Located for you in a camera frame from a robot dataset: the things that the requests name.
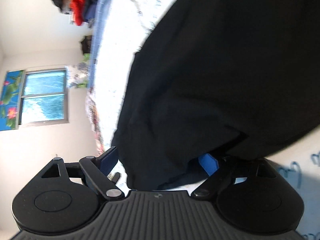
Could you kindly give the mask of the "floral pillow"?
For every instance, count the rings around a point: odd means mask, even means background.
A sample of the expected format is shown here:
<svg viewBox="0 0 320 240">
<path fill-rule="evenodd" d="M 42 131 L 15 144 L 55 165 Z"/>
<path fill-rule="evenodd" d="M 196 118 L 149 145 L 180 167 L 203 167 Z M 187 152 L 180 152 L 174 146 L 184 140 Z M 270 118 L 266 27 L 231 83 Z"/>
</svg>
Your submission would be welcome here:
<svg viewBox="0 0 320 240">
<path fill-rule="evenodd" d="M 86 88 L 88 84 L 88 65 L 80 62 L 76 65 L 65 66 L 67 75 L 67 88 Z"/>
</svg>

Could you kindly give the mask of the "window with grey frame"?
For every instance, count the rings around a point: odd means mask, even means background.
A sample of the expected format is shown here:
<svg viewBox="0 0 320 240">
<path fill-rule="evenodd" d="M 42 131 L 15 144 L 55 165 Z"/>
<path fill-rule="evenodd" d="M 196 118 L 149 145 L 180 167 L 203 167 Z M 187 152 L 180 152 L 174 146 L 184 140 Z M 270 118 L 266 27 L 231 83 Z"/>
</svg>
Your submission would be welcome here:
<svg viewBox="0 0 320 240">
<path fill-rule="evenodd" d="M 18 126 L 68 122 L 68 88 L 65 68 L 26 72 L 23 79 Z"/>
</svg>

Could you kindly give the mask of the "black pants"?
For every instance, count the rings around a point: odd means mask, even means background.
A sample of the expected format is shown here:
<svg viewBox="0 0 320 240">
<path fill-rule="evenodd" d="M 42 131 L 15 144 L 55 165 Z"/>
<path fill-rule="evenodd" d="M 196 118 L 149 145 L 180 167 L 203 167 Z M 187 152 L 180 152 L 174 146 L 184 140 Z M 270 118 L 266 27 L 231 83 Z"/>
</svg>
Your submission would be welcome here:
<svg viewBox="0 0 320 240">
<path fill-rule="evenodd" d="M 135 190 L 319 125 L 319 0 L 177 0 L 135 55 L 112 144 Z"/>
</svg>

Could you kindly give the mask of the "black handbag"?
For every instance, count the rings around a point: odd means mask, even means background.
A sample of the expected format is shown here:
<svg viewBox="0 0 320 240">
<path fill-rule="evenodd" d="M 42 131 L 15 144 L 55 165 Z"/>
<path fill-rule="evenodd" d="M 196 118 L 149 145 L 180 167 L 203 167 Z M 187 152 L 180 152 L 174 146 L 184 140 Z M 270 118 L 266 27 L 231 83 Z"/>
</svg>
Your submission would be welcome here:
<svg viewBox="0 0 320 240">
<path fill-rule="evenodd" d="M 91 51 L 92 35 L 84 36 L 80 41 L 82 54 L 89 54 Z"/>
</svg>

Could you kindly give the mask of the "floral patterned blanket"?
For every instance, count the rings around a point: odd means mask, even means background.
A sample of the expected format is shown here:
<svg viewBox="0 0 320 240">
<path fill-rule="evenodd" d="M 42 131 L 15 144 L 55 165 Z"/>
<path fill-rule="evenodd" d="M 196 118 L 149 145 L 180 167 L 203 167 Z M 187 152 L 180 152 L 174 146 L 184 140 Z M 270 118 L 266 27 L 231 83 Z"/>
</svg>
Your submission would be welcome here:
<svg viewBox="0 0 320 240">
<path fill-rule="evenodd" d="M 94 89 L 93 88 L 87 89 L 85 107 L 86 107 L 86 115 L 87 115 L 89 122 L 91 124 L 91 129 L 94 133 L 94 138 L 95 138 L 95 143 L 97 146 L 98 155 L 102 155 L 105 152 L 105 148 L 104 148 L 104 141 L 103 141 L 103 137 L 101 135 L 101 129 L 100 129 L 100 124 L 99 124 L 100 120 L 99 120 L 96 104 L 94 101 Z"/>
</svg>

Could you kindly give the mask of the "white script-print bed sheet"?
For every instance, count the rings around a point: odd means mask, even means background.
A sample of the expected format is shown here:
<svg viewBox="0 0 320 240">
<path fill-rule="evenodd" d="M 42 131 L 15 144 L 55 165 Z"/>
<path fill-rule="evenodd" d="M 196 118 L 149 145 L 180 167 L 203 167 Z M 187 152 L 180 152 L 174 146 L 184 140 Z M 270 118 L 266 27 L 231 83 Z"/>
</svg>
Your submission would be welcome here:
<svg viewBox="0 0 320 240">
<path fill-rule="evenodd" d="M 100 134 L 99 150 L 110 148 L 135 53 L 176 0 L 111 0 L 101 42 L 92 51 L 93 86 Z M 319 239 L 319 129 L 270 157 L 301 195 L 304 215 L 297 228 L 305 239 Z"/>
</svg>

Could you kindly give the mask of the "green plastic chair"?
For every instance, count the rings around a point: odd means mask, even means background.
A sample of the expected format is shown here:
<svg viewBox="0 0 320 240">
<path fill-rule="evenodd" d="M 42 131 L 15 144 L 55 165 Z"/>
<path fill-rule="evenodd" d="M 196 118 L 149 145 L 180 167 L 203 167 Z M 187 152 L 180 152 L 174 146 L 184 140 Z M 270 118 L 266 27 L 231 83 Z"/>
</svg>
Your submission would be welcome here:
<svg viewBox="0 0 320 240">
<path fill-rule="evenodd" d="M 89 64 L 89 62 L 90 62 L 90 57 L 91 57 L 90 53 L 85 53 L 85 54 L 83 55 L 82 62 L 84 62 L 85 64 Z"/>
</svg>

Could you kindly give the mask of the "lotus flower poster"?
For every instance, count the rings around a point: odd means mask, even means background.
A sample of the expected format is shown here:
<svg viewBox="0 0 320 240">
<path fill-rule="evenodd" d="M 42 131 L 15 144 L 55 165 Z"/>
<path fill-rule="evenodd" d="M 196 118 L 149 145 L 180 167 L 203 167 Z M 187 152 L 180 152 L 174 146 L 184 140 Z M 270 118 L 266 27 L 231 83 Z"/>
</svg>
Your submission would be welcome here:
<svg viewBox="0 0 320 240">
<path fill-rule="evenodd" d="M 1 131 L 9 131 L 17 128 L 23 77 L 24 70 L 6 73 L 1 93 Z"/>
</svg>

